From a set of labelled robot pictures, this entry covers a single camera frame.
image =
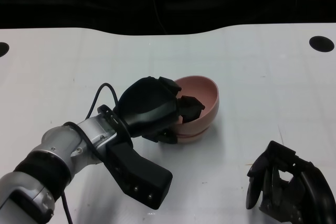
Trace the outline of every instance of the pink bowl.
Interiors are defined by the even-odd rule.
[[[196,140],[203,135],[217,115],[219,109],[218,87],[213,80],[204,76],[188,76],[175,82],[182,88],[182,91],[177,94],[178,98],[183,95],[196,97],[205,106],[198,119],[182,123],[182,117],[180,116],[179,121],[172,126],[179,142],[182,138],[183,142],[186,142],[188,137]]]

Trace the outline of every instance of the silver robot arm segment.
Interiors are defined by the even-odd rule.
[[[117,134],[104,117],[98,114],[79,123],[78,126],[85,132],[96,150],[105,156],[105,145]],[[48,159],[54,159],[56,163],[63,164],[62,167],[67,169],[65,173],[69,176],[64,186],[67,186],[87,165],[100,163],[79,134],[68,126],[59,126],[47,131],[42,137],[42,143],[36,146],[26,159],[41,154]],[[36,161],[29,164],[32,169],[41,165],[34,162]],[[41,182],[43,179],[37,179],[32,175],[34,172],[27,174],[14,171],[0,179],[0,223],[47,223],[54,215],[55,201],[59,194],[50,191],[46,186],[48,183]]]

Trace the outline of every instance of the white table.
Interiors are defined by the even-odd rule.
[[[271,140],[312,161],[336,195],[336,50],[312,49],[316,35],[336,42],[336,24],[134,37],[79,28],[0,30],[11,47],[0,58],[0,175],[51,127],[82,121],[103,82],[120,96],[142,77],[204,75],[218,84],[220,109],[201,141],[133,141],[140,155],[173,173],[160,209],[124,195],[103,165],[89,166],[66,188],[74,223],[277,223],[257,207],[245,209],[247,171]],[[97,105],[103,103],[113,107],[108,90]],[[67,223],[61,200],[50,223]]]

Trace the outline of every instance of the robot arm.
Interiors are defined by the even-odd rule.
[[[95,117],[47,131],[41,144],[0,179],[0,223],[47,223],[73,177],[100,162],[125,194],[158,209],[173,175],[141,157],[131,137],[167,128],[179,116],[198,118],[204,106],[195,98],[177,99],[180,90],[166,78],[143,78],[125,91],[113,110],[102,105]]]

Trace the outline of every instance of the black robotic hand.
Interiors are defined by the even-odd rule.
[[[336,203],[323,174],[295,151],[271,141],[253,163],[246,196],[246,208],[252,209],[261,191],[260,210],[280,222],[293,224],[336,224]],[[279,170],[293,174],[282,180]]]

